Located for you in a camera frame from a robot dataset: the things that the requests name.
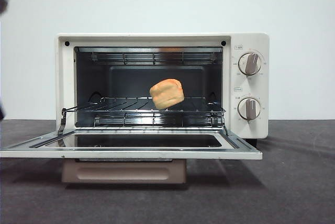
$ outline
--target printed label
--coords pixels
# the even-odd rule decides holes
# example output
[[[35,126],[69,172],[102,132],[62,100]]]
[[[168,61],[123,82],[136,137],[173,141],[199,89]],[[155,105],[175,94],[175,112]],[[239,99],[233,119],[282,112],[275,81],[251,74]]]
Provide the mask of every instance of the printed label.
[[[243,45],[241,45],[241,44],[235,45],[235,49],[236,50],[243,50]]]
[[[234,92],[242,92],[242,88],[241,87],[234,87]]]

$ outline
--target oven foot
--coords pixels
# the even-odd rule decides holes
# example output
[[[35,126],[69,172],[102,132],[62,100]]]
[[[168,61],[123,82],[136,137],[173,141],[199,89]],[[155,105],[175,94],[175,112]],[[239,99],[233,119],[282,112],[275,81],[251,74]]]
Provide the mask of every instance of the oven foot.
[[[62,182],[103,184],[186,183],[186,160],[172,161],[63,161]]]
[[[257,148],[257,139],[245,139],[245,141],[253,147]]]

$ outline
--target oven control panel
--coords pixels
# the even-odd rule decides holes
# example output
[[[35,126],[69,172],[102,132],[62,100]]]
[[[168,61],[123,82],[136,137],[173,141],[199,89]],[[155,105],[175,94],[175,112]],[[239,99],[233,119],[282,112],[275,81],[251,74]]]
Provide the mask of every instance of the oven control panel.
[[[246,139],[266,138],[269,124],[269,38],[231,39],[229,128]]]

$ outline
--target white wall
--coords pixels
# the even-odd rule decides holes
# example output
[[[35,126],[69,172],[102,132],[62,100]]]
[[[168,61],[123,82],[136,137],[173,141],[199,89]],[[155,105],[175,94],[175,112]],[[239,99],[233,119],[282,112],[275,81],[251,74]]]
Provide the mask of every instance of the white wall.
[[[7,119],[54,119],[59,32],[270,35],[270,118],[335,118],[335,0],[10,0],[1,31]]]

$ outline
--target timer knob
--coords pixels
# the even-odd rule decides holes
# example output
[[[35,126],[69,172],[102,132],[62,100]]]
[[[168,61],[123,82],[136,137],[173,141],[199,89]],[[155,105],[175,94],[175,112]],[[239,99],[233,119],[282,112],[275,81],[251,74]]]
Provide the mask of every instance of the timer knob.
[[[238,105],[240,116],[246,120],[254,120],[261,111],[260,103],[253,98],[245,98]]]
[[[246,53],[239,60],[240,71],[245,75],[254,75],[261,68],[261,61],[257,53]]]

